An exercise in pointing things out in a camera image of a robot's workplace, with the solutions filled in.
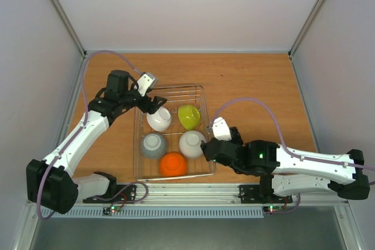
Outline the white bowl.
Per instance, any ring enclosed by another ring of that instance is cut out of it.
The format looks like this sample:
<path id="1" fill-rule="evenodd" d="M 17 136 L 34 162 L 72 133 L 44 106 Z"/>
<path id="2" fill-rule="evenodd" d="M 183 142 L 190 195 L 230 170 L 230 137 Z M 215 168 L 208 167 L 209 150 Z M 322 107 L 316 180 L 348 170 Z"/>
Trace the white bowl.
<path id="1" fill-rule="evenodd" d="M 158 132 L 166 131 L 172 123 L 171 113 L 165 108 L 160 107 L 156 113 L 147 114 L 146 120 L 149 126 Z"/>
<path id="2" fill-rule="evenodd" d="M 206 142 L 205 137 L 199 131 L 187 131 L 179 139 L 179 150 L 188 159 L 197 159 L 201 156 L 202 142 Z"/>

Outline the yellow-green bowl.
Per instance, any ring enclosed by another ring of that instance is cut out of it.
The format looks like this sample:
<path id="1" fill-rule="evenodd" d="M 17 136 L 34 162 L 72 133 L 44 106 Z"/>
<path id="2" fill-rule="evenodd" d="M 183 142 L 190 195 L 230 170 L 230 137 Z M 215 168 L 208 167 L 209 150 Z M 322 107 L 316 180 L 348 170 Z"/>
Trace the yellow-green bowl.
<path id="1" fill-rule="evenodd" d="M 181 105 L 178 108 L 178 118 L 186 130 L 194 130 L 200 124 L 200 112 L 193 105 Z"/>

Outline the grey bowl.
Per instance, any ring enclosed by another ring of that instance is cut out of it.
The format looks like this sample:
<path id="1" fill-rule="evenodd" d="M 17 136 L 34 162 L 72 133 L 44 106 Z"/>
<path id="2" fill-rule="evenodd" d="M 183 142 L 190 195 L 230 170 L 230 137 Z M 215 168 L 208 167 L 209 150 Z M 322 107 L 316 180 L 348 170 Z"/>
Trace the grey bowl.
<path id="1" fill-rule="evenodd" d="M 168 150 L 165 137 L 157 132 L 145 135 L 140 143 L 141 155 L 148 159 L 159 159 Z"/>

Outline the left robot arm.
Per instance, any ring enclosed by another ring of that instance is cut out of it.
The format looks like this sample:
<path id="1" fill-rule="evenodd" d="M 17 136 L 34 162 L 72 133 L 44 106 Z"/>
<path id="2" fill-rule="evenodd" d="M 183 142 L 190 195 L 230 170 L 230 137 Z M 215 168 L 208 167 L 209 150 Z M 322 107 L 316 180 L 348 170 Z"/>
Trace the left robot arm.
<path id="1" fill-rule="evenodd" d="M 115 200 L 118 187 L 114 176 L 95 172 L 74 179 L 74 172 L 92 144 L 118 117 L 131 108 L 154 114 L 167 102 L 165 98 L 147 95 L 157 81 L 151 73 L 134 79 L 127 71 L 112 71 L 106 86 L 87 103 L 84 115 L 66 139 L 43 160 L 33 159 L 27 165 L 28 200 L 60 214 L 90 197 L 105 202 Z"/>

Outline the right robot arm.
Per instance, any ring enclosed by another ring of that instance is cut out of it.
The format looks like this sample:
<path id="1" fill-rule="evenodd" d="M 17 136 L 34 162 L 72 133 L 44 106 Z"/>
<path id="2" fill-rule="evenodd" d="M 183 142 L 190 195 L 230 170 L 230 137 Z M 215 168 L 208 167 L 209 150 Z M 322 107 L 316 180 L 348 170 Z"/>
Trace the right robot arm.
<path id="1" fill-rule="evenodd" d="M 258 193 L 265 201 L 297 193 L 336 193 L 347 200 L 365 200 L 370 194 L 363 152 L 358 149 L 325 155 L 264 140 L 244 143 L 235 127 L 200 147 L 206 160 L 259 177 Z"/>

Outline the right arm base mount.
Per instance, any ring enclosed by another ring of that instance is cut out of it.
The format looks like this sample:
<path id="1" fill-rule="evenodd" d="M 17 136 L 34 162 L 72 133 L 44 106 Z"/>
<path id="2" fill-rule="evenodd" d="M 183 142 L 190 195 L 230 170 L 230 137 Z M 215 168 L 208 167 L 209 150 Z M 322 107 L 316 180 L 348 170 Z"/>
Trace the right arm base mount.
<path id="1" fill-rule="evenodd" d="M 289 204 L 293 202 L 291 196 L 281 197 L 274 194 L 263 196 L 260 193 L 259 185 L 243 184 L 238 188 L 241 204 Z"/>

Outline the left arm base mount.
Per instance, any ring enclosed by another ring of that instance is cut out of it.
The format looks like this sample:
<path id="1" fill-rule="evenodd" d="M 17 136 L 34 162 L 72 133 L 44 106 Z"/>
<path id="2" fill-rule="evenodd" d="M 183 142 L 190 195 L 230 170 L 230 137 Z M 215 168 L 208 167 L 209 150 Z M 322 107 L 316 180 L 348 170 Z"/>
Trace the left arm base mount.
<path id="1" fill-rule="evenodd" d="M 85 204 L 109 204 L 117 201 L 134 201 L 137 195 L 137 186 L 135 184 L 129 185 L 125 189 L 124 184 L 119 184 L 115 190 L 116 197 L 110 197 L 108 194 L 101 196 L 89 197 L 83 200 Z"/>

